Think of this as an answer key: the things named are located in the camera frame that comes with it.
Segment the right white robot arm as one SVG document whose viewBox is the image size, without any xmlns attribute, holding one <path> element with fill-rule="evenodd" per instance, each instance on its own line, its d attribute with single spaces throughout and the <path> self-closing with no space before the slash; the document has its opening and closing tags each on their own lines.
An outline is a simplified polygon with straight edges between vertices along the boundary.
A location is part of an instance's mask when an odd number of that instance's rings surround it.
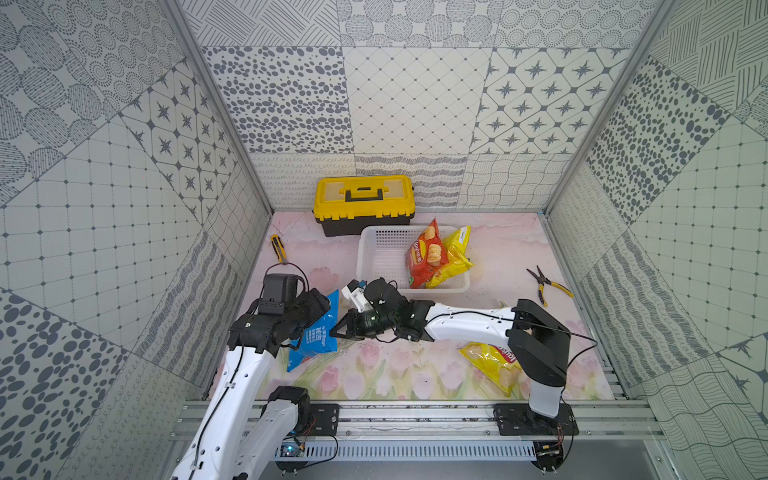
<svg viewBox="0 0 768 480">
<path fill-rule="evenodd" d="M 566 386 L 572 334 L 532 300 L 514 307 L 471 309 L 431 300 L 409 300 L 383 278 L 365 286 L 351 281 L 341 295 L 353 305 L 330 330 L 344 339 L 375 339 L 391 330 L 397 339 L 465 341 L 510 351 L 531 380 L 530 410 L 553 419 Z"/>
</svg>

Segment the white plastic basket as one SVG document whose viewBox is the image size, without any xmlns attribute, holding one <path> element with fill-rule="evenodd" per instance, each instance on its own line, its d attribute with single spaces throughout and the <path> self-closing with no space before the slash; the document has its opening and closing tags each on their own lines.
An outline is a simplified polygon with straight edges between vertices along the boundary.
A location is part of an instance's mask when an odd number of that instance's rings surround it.
<svg viewBox="0 0 768 480">
<path fill-rule="evenodd" d="M 433 289 L 412 289 L 406 266 L 406 253 L 426 225 L 370 226 L 361 232 L 355 279 L 373 281 L 380 277 L 394 280 L 407 298 L 437 299 L 461 294 L 470 287 L 470 274 L 462 273 Z"/>
</svg>

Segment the blue chips bag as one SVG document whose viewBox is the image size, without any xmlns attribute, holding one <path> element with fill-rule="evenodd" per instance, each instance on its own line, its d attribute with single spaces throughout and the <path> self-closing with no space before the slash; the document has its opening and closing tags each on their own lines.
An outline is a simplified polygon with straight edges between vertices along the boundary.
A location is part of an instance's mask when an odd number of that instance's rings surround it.
<svg viewBox="0 0 768 480">
<path fill-rule="evenodd" d="M 291 342 L 291 345 L 297 346 L 297 349 L 289 350 L 287 372 L 298 368 L 311 357 L 337 351 L 337 339 L 331 336 L 331 329 L 339 320 L 339 297 L 340 293 L 338 290 L 331 293 L 328 296 L 330 301 L 329 311 L 304 331 L 301 340 Z"/>
</svg>

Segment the red chips bag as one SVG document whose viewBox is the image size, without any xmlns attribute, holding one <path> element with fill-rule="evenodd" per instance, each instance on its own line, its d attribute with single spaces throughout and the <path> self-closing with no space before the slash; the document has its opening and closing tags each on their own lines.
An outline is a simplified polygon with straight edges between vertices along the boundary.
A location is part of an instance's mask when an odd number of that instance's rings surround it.
<svg viewBox="0 0 768 480">
<path fill-rule="evenodd" d="M 429 223 L 408 248 L 405 262 L 409 285 L 412 289 L 422 288 L 438 270 L 448 263 L 447 251 L 440 238 L 436 219 Z"/>
</svg>

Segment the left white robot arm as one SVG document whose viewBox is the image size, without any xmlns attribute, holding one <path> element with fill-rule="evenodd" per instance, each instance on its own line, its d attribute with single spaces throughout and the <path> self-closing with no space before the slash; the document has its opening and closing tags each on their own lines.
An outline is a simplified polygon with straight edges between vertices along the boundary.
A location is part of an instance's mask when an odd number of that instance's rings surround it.
<svg viewBox="0 0 768 480">
<path fill-rule="evenodd" d="M 220 381 L 173 479 L 257 479 L 283 439 L 309 425 L 310 400 L 299 387 L 280 387 L 256 426 L 246 432 L 256 394 L 279 350 L 296 346 L 330 310 L 304 274 L 267 274 L 262 292 L 229 329 Z"/>
</svg>

